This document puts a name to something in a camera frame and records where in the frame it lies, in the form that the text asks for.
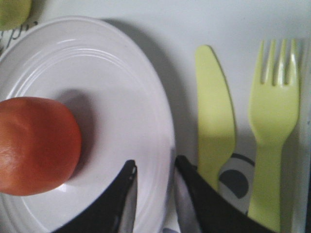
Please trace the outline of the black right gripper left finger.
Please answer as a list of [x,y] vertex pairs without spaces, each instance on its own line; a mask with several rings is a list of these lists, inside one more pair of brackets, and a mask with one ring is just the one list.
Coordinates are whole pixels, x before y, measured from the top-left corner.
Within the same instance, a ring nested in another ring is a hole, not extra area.
[[132,233],[137,209],[137,166],[128,160],[108,188],[56,233]]

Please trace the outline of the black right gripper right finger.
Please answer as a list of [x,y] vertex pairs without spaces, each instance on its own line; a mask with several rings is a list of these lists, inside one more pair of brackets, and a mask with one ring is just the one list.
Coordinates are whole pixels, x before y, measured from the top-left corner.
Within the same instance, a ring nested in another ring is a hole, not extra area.
[[186,156],[175,159],[175,205],[182,233],[270,233],[222,198]]

